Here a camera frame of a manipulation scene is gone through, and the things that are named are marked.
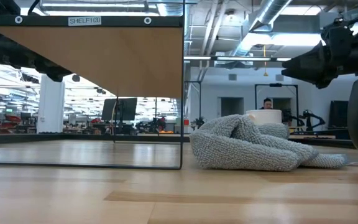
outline gray towel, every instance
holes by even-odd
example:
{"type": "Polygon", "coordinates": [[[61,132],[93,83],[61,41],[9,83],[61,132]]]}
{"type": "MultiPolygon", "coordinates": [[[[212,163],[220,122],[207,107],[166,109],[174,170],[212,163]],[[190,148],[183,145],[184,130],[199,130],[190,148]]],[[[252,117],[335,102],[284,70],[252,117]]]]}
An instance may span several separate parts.
{"type": "Polygon", "coordinates": [[[190,142],[204,169],[290,171],[298,166],[334,169],[347,163],[344,155],[319,154],[287,137],[284,125],[256,126],[247,116],[230,115],[202,125],[190,142]]]}

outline ceiling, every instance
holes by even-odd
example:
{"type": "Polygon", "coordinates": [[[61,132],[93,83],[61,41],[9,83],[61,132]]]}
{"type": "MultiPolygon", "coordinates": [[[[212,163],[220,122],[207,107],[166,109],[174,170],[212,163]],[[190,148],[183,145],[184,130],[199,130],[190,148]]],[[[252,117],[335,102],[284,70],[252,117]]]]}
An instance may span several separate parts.
{"type": "MultiPolygon", "coordinates": [[[[213,1],[216,0],[200,0],[197,4],[192,4],[190,7],[190,36],[186,40],[190,43],[188,55],[200,55],[201,53],[213,1]]],[[[33,3],[33,0],[15,0],[15,2],[18,3],[22,8],[22,12],[25,14],[33,3]]],[[[100,0],[89,0],[87,2],[100,2],[100,0]]],[[[335,12],[338,10],[350,10],[358,6],[358,1],[347,0],[346,2],[347,3],[344,4],[342,1],[336,0],[294,0],[287,6],[282,14],[316,15],[323,10],[335,12]]],[[[211,49],[211,55],[216,52],[230,52],[240,44],[244,20],[249,13],[258,10],[259,5],[259,0],[231,0],[228,2],[226,12],[230,11],[231,13],[225,14],[223,17],[217,38],[211,49]]],[[[220,7],[221,4],[219,4],[217,14],[213,18],[212,29],[217,26],[216,21],[219,17],[220,7]]],[[[266,44],[265,49],[263,47],[252,47],[250,53],[256,57],[264,55],[266,57],[295,57],[309,51],[312,47],[313,45],[294,46],[289,41],[281,40],[273,44],[266,44]]],[[[192,73],[198,73],[196,71],[197,69],[198,68],[192,68],[192,73]]],[[[224,68],[210,68],[204,81],[206,83],[221,83],[222,80],[224,80],[225,82],[227,81],[226,83],[231,83],[227,80],[227,76],[230,73],[235,73],[237,74],[239,83],[274,82],[275,75],[280,73],[280,69],[269,71],[271,71],[268,72],[269,77],[264,77],[263,68],[258,70],[234,69],[231,71],[224,68]]],[[[18,70],[7,65],[0,65],[0,105],[18,105],[17,107],[21,110],[36,112],[39,103],[40,77],[41,74],[33,69],[22,68],[18,70]],[[38,83],[32,83],[28,77],[38,80],[38,83]]],[[[64,78],[64,82],[66,86],[65,114],[81,113],[89,116],[97,116],[101,114],[104,100],[106,98],[115,97],[108,91],[106,91],[106,94],[97,93],[95,88],[98,86],[84,78],[81,78],[79,82],[74,82],[72,75],[70,75],[64,78]]],[[[158,114],[172,116],[172,119],[176,117],[178,113],[178,100],[159,98],[157,101],[158,114]]],[[[155,98],[138,98],[138,110],[139,115],[137,119],[142,120],[152,117],[155,113],[155,98]]]]}

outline man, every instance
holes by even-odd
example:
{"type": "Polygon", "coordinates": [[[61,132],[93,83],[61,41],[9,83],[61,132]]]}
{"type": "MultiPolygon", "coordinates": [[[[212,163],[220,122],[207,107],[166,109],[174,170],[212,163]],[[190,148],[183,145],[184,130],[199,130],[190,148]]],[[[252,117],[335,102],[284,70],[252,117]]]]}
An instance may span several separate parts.
{"type": "Polygon", "coordinates": [[[264,99],[264,106],[260,108],[260,110],[271,110],[273,109],[272,100],[269,98],[264,99]]]}

